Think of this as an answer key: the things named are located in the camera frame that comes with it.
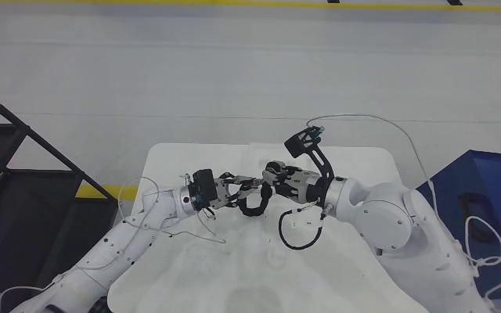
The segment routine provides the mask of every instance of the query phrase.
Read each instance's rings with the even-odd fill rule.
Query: blue box
[[[469,150],[431,181],[437,195],[438,214],[464,250],[464,222],[470,215],[484,219],[501,233],[501,154]],[[432,203],[427,183],[417,190]],[[501,255],[498,239],[480,221],[470,222],[469,233],[473,258]],[[501,283],[501,264],[483,266],[478,271],[480,277],[475,282],[482,296]],[[501,290],[491,294],[490,298],[501,299]]]

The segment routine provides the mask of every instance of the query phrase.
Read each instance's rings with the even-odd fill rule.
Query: white table
[[[356,177],[367,185],[400,182],[391,154],[380,148],[322,147],[334,173]],[[179,177],[211,168],[260,177],[270,160],[316,170],[306,156],[292,159],[283,145],[201,145],[161,143],[146,160],[143,175],[159,185],[179,186]],[[133,213],[142,209],[140,183]],[[259,195],[249,197],[253,206]],[[288,250],[278,235],[279,215],[297,204],[274,196],[265,214],[245,217],[238,209],[216,211],[207,224],[227,244],[190,235],[160,236],[151,248],[110,289],[115,312],[425,312],[404,294],[373,258],[352,226],[334,218],[311,248]],[[291,215],[284,235],[295,245],[316,233],[319,209]],[[196,218],[174,228],[209,236]]]

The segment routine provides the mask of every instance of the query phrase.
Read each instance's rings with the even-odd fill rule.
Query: wire
[[[124,191],[124,187],[126,187],[128,184],[130,184],[131,182],[135,181],[135,180],[138,180],[138,179],[141,179],[141,178],[144,178],[144,179],[147,179],[149,180],[150,182],[152,182],[154,185],[155,185],[155,188],[157,189],[157,197],[155,198],[155,201],[153,202],[153,204],[151,205],[151,207],[149,208],[149,210],[146,212],[146,214],[144,214],[144,217],[142,218],[141,220],[141,223],[140,225],[143,225],[143,222],[146,220],[146,217],[148,216],[148,214],[152,211],[153,207],[155,206],[155,204],[158,202],[158,198],[160,197],[160,189],[158,188],[158,184],[151,178],[149,177],[146,177],[146,176],[140,176],[140,177],[134,177],[134,178],[131,178],[129,179],[127,182],[125,182],[123,185],[122,185],[122,188],[120,189],[120,192],[118,193],[118,199],[117,199],[117,202],[118,202],[118,211],[120,212],[120,216],[122,216],[122,219],[127,223],[129,224],[130,226],[132,227],[135,227],[136,230],[134,232],[134,235],[131,237],[131,239],[128,241],[127,245],[125,246],[125,248],[123,249],[123,251],[126,251],[127,248],[130,246],[130,244],[132,243],[132,241],[134,240],[134,238],[138,235],[139,233],[139,230],[141,229],[139,226],[136,226],[134,224],[132,224],[130,221],[127,220],[127,218],[125,218],[124,216],[124,212],[122,210],[122,207],[121,207],[121,194],[122,192]],[[102,266],[99,266],[97,268],[87,268],[87,267],[84,267],[84,266],[79,266],[78,264],[76,264],[75,266],[77,268],[80,268],[80,269],[84,269],[84,270],[87,270],[87,271],[97,271],[97,270],[100,270],[100,269],[103,269],[103,268],[106,268],[108,266],[110,266],[113,262],[115,262],[119,257],[114,257],[113,260],[111,260],[110,262],[108,262],[107,264],[105,265],[102,265]]]
[[[44,288],[38,288],[38,287],[31,287],[31,286],[15,286],[15,287],[10,287],[6,290],[3,290],[1,293],[0,293],[0,313],[2,312],[2,298],[3,296],[11,291],[11,290],[17,290],[17,289],[29,289],[29,290],[37,290],[37,291],[40,291],[40,292],[44,292],[46,291],[48,288],[52,287],[52,285],[54,285],[55,283],[59,282],[61,279],[63,279],[63,277],[68,273],[68,272],[71,272],[73,269],[70,268],[69,270],[65,271],[63,274],[59,274],[57,275],[46,287]]]
[[[470,251],[470,237],[468,236],[469,235],[469,227],[468,226],[470,225],[471,220],[480,221],[485,226],[487,226],[494,233],[494,235],[496,235],[496,237],[499,241],[499,245],[501,246],[501,236],[487,221],[484,221],[483,219],[479,218],[478,216],[471,215],[471,216],[467,217],[466,221],[464,222],[464,242],[465,242],[465,246],[467,249],[468,262],[469,262],[470,266],[477,269],[481,266],[494,266],[494,265],[500,264],[501,263],[501,256],[499,256],[499,257],[498,256],[491,256],[491,257],[487,257],[485,259],[478,259],[478,260],[475,260],[472,258],[471,251]]]
[[[490,296],[491,293],[495,292],[496,290],[498,290],[500,288],[501,288],[501,283],[498,286],[495,286],[494,288],[487,290],[487,292],[485,293],[485,296],[484,296],[484,298],[487,299],[489,301],[489,303],[491,304],[491,306],[492,306],[491,309],[493,309],[496,312],[501,312],[501,310],[497,309],[494,306],[494,304],[492,303],[491,299],[488,298],[488,296]]]
[[[403,128],[401,128],[400,126],[398,126],[396,123],[394,123],[394,122],[392,122],[390,120],[387,120],[387,119],[385,119],[383,117],[378,117],[377,115],[364,114],[364,113],[338,113],[338,114],[329,114],[329,115],[322,115],[322,116],[319,116],[319,117],[313,117],[311,120],[308,120],[306,122],[306,126],[310,127],[311,126],[310,123],[312,123],[313,121],[321,120],[321,119],[328,118],[328,117],[372,117],[372,118],[375,118],[377,120],[385,121],[387,123],[390,123],[393,126],[395,126],[396,128],[398,128],[407,137],[407,139],[410,142],[410,145],[412,146],[412,148],[414,150],[414,154],[416,155],[417,162],[420,164],[421,170],[423,171],[424,177],[426,178],[426,181],[428,183],[428,187],[430,187],[431,198],[433,199],[433,208],[434,208],[435,214],[437,215],[437,219],[441,222],[442,226],[445,227],[444,222],[440,219],[440,216],[438,214],[438,210],[437,210],[437,196],[435,195],[435,189],[434,189],[434,186],[433,186],[433,182],[431,181],[430,177],[428,176],[428,174],[424,170],[423,162],[421,162],[419,153],[417,152],[416,146],[414,145],[414,141],[412,140],[412,138],[410,137],[410,135],[407,133],[407,131],[405,131]]]
[[[155,201],[153,201],[153,204],[151,205],[151,207],[146,211],[146,214],[144,215],[144,217],[142,218],[141,220],[141,223],[139,223],[140,225],[143,225],[144,224],[144,221],[146,220],[146,217],[148,216],[148,214],[153,210],[153,207],[155,206],[155,204],[158,202],[158,199],[160,197],[160,188],[158,187],[158,184],[151,178],[149,177],[146,177],[146,176],[140,176],[140,177],[135,177],[135,178],[131,178],[129,179],[127,182],[125,182],[122,187],[120,188],[120,192],[118,192],[118,198],[117,198],[117,202],[118,202],[118,212],[120,212],[120,216],[122,217],[122,220],[125,221],[127,224],[129,224],[130,226],[136,228],[135,232],[134,232],[134,235],[131,237],[131,239],[128,241],[127,245],[125,246],[125,248],[123,249],[123,251],[126,251],[127,248],[129,247],[129,245],[131,244],[131,242],[134,240],[134,238],[138,235],[139,233],[139,230],[141,230],[142,228],[140,226],[137,226],[137,225],[134,225],[132,224],[127,218],[125,218],[125,215],[124,215],[124,211],[123,211],[123,208],[122,208],[122,201],[121,201],[121,195],[122,195],[122,192],[124,191],[125,187],[128,186],[131,182],[133,181],[136,181],[138,179],[141,179],[141,178],[144,178],[146,180],[149,180],[150,182],[152,182],[154,185],[155,185],[155,189],[157,190],[156,194],[156,198],[155,198]],[[200,216],[198,215],[198,212],[196,213],[196,216],[198,217],[198,220],[200,221],[200,223],[202,224],[203,227],[205,227],[206,230],[208,230],[214,237],[217,237],[217,235],[212,232],[203,222],[202,220],[200,219]],[[212,242],[215,242],[215,243],[226,243],[226,240],[222,239],[222,240],[216,240],[216,239],[211,239],[211,238],[206,238],[206,237],[202,237],[202,236],[198,236],[196,234],[193,234],[192,232],[187,232],[187,231],[182,231],[182,232],[176,232],[176,233],[172,233],[172,232],[167,232],[164,230],[164,228],[153,228],[153,227],[150,227],[148,229],[151,229],[151,230],[155,230],[155,231],[158,231],[158,232],[163,232],[163,233],[166,233],[170,236],[177,236],[177,235],[180,235],[180,234],[189,234],[191,236],[194,236],[194,237],[197,237],[199,239],[202,239],[202,240],[207,240],[207,241],[212,241]],[[102,266],[99,266],[97,268],[86,268],[86,267],[81,267],[81,266],[78,266],[76,265],[78,268],[80,269],[84,269],[84,270],[100,270],[102,268],[106,268],[108,266],[110,266],[113,262],[115,262],[119,257],[115,257],[113,260],[111,260],[109,263],[105,264],[105,265],[102,265]]]
[[[2,298],[3,295],[9,292],[10,290],[16,290],[16,289],[29,289],[29,290],[37,290],[37,291],[46,291],[50,286],[52,286],[53,283],[49,284],[45,288],[37,288],[37,287],[30,287],[30,286],[16,286],[16,287],[10,287],[6,290],[3,290],[2,293],[0,293],[0,312],[2,312]]]
[[[320,226],[319,226],[319,228],[318,228],[318,230],[316,232],[315,238],[313,238],[312,241],[310,241],[309,243],[305,244],[304,246],[292,246],[291,244],[289,244],[287,242],[287,240],[285,239],[285,237],[283,236],[283,233],[282,233],[283,218],[285,218],[289,214],[303,212],[303,211],[309,209],[310,207],[313,207],[317,202],[318,202],[318,200],[315,201],[315,202],[311,202],[311,203],[309,203],[308,205],[306,205],[304,207],[300,207],[300,208],[294,209],[294,210],[285,211],[285,212],[282,213],[282,215],[280,215],[280,218],[279,218],[279,236],[280,236],[280,239],[282,240],[283,244],[287,248],[292,249],[292,250],[304,250],[304,249],[307,249],[310,246],[313,246],[316,243],[316,241],[320,238],[320,235],[322,235],[323,219],[326,217],[326,215],[323,212],[320,214]]]
[[[214,237],[218,237],[212,230],[210,230],[203,222],[202,222],[202,219],[200,218],[200,215],[199,215],[200,212],[197,212],[196,213],[196,217],[198,218],[198,220],[200,221],[200,223],[202,224],[203,227],[205,227],[206,230],[208,230]],[[226,240],[224,239],[221,239],[221,240],[217,240],[217,239],[212,239],[212,238],[207,238],[207,237],[202,237],[202,236],[198,236],[196,234],[193,234],[192,232],[187,232],[187,231],[182,231],[182,232],[175,232],[175,233],[171,233],[171,232],[167,232],[165,230],[161,230],[161,232],[164,232],[170,236],[177,236],[177,235],[180,235],[180,234],[189,234],[193,237],[197,237],[199,239],[202,239],[202,240],[207,240],[207,241],[211,241],[213,243],[221,243],[221,244],[225,244],[226,243]]]
[[[413,140],[411,139],[410,135],[403,128],[401,128],[400,126],[398,126],[396,123],[394,123],[394,122],[392,122],[390,120],[387,120],[387,119],[385,119],[383,117],[378,117],[376,115],[364,114],[364,113],[339,113],[339,114],[322,115],[322,116],[319,116],[319,117],[314,117],[311,120],[308,120],[306,122],[306,126],[311,127],[311,125],[310,125],[311,122],[317,121],[317,120],[320,120],[320,119],[324,119],[324,118],[328,118],[328,117],[372,117],[372,118],[375,118],[377,120],[385,121],[385,122],[387,122],[389,124],[392,124],[393,126],[395,126],[396,128],[398,128],[402,133],[404,133],[404,135],[407,137],[407,139],[410,142],[410,145],[412,146],[412,148],[414,150],[414,154],[416,155],[417,162],[419,163],[419,165],[421,167],[421,170],[423,171],[424,177],[427,180],[428,187],[430,187],[431,197],[432,197],[432,200],[433,200],[433,208],[434,208],[435,215],[437,216],[437,219],[440,222],[440,224],[442,225],[442,227],[447,228],[447,226],[445,226],[445,223],[440,219],[440,215],[438,214],[437,196],[435,194],[435,189],[434,189],[433,182],[431,181],[430,177],[427,175],[426,171],[424,170],[423,163],[421,162],[419,153],[417,152],[417,149],[416,149],[416,146],[414,145]],[[469,241],[469,236],[468,236],[468,234],[469,234],[469,232],[468,232],[469,231],[468,225],[469,225],[469,223],[470,223],[470,221],[472,219],[476,219],[476,220],[481,221],[492,232],[494,232],[494,234],[496,235],[496,237],[499,240],[499,244],[500,245],[501,245],[501,236],[499,236],[499,233],[488,222],[482,220],[481,218],[479,218],[477,216],[469,216],[466,219],[465,225],[464,225],[464,232],[465,232],[465,243],[466,243],[467,252],[464,255],[467,257],[469,265],[472,267],[472,269],[474,270],[474,272],[477,272],[478,268],[481,267],[481,266],[493,266],[493,265],[500,264],[501,263],[501,256],[491,256],[491,257],[487,257],[487,258],[484,258],[484,259],[481,258],[481,259],[478,259],[478,260],[475,260],[474,258],[472,258],[471,252],[470,252],[470,241]],[[490,289],[487,293],[485,293],[485,299],[489,300],[488,296],[491,293],[493,293],[494,291],[496,291],[497,289],[499,289],[499,288],[501,288],[501,284],[499,284],[498,286],[495,286],[494,288]]]
[[[148,212],[150,212],[150,211],[151,211],[151,209],[153,209],[153,206],[155,205],[155,203],[157,203],[157,202],[158,202],[158,198],[159,198],[159,196],[160,196],[160,189],[159,189],[159,187],[158,187],[158,184],[157,184],[157,183],[156,183],[153,179],[148,178],[148,177],[146,177],[146,176],[141,176],[140,178],[144,178],[144,179],[147,179],[147,180],[151,181],[151,182],[155,185],[155,187],[156,187],[156,189],[157,189],[157,198],[156,198],[156,199],[155,199],[155,201],[153,202],[153,205],[151,206],[151,208],[148,210]],[[141,228],[140,228],[139,226],[136,226],[136,225],[132,224],[130,221],[128,221],[128,220],[124,217],[124,213],[123,213],[123,210],[122,210],[122,207],[121,207],[121,193],[122,193],[122,191],[124,190],[124,187],[125,187],[125,186],[127,186],[127,185],[128,185],[128,184],[132,181],[132,180],[135,180],[135,179],[138,179],[138,178],[133,178],[133,179],[130,179],[128,182],[126,182],[126,183],[122,186],[122,188],[120,189],[120,192],[118,193],[118,198],[117,198],[117,201],[118,201],[118,210],[120,211],[120,215],[122,216],[122,218],[124,219],[124,221],[125,221],[125,222],[127,222],[130,226],[132,226],[132,227],[136,227],[138,230],[140,230]],[[188,212],[186,212],[185,208],[184,208],[183,206],[181,206],[181,208],[182,208],[182,210],[185,212],[185,214],[189,216],[189,213],[188,213]],[[207,227],[207,226],[206,226],[206,225],[202,222],[202,220],[200,219],[200,216],[199,216],[198,214],[199,214],[199,212],[197,212],[197,213],[196,213],[196,216],[198,217],[198,220],[200,221],[200,223],[202,224],[202,226],[203,226],[203,227],[205,227],[205,229],[206,229],[206,230],[208,230],[208,231],[209,231],[209,232],[210,232],[210,233],[211,233],[214,237],[217,237],[217,235],[216,235],[216,234],[215,234],[212,230],[210,230],[210,229],[209,229],[209,228],[208,228],[208,227]],[[181,235],[181,234],[188,234],[188,235],[191,235],[191,236],[193,236],[193,237],[197,237],[197,238],[202,239],[202,240],[212,241],[212,242],[215,242],[215,243],[226,243],[226,240],[224,240],[224,239],[222,239],[222,240],[216,240],[216,239],[206,238],[206,237],[198,236],[198,235],[196,235],[196,234],[193,234],[192,232],[187,232],[187,231],[181,231],[181,232],[174,232],[174,233],[173,233],[173,232],[167,232],[167,231],[165,231],[165,228],[150,228],[150,229],[152,229],[152,230],[156,230],[156,231],[158,231],[158,232],[163,232],[163,233],[166,233],[166,234],[168,234],[168,235],[170,235],[170,236],[177,236],[177,235]]]

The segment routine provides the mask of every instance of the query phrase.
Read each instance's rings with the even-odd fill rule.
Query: black stand
[[[11,123],[0,124],[0,292],[13,286],[43,288],[107,233],[117,200],[1,104],[0,114]],[[26,137],[69,170],[8,168]],[[83,181],[105,199],[75,198]],[[9,291],[2,298],[2,311],[11,311],[36,293]]]

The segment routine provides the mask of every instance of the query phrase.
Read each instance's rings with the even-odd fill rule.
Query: floor
[[[0,103],[102,184],[158,142],[283,142],[343,112],[396,121],[434,174],[501,152],[499,65],[499,13],[0,4]],[[383,147],[423,182],[391,125],[322,125],[324,145]],[[10,166],[61,167],[29,142]]]

